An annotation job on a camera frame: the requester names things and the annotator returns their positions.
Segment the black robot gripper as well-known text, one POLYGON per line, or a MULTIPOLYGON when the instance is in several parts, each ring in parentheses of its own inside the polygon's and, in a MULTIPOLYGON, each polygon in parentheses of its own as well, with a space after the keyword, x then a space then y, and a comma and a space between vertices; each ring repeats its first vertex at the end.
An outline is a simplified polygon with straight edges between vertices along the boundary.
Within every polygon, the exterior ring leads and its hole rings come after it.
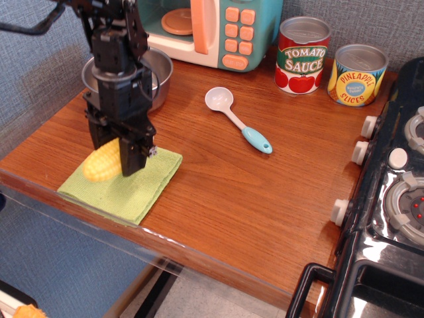
POLYGON ((156 153, 156 130, 148 118, 153 103, 152 70, 143 65, 110 73, 95 66, 92 74, 97 79, 100 109, 89 98, 89 91, 83 98, 93 147, 97 150, 119 139, 122 175, 129 177, 156 153))

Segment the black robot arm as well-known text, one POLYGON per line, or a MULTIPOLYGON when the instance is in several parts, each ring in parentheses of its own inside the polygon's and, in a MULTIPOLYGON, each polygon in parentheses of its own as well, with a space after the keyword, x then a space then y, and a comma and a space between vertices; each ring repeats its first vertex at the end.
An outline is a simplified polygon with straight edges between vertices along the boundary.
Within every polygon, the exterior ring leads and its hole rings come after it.
POLYGON ((144 55, 148 34, 136 1, 57 1, 56 7, 32 27, 1 23, 1 30, 29 36, 45 34, 66 7, 81 19, 94 57, 92 74, 98 96, 84 95, 85 116, 93 145, 99 149, 117 139, 124 176, 143 169, 156 147, 156 129, 148 118, 159 90, 152 88, 154 70, 144 55))

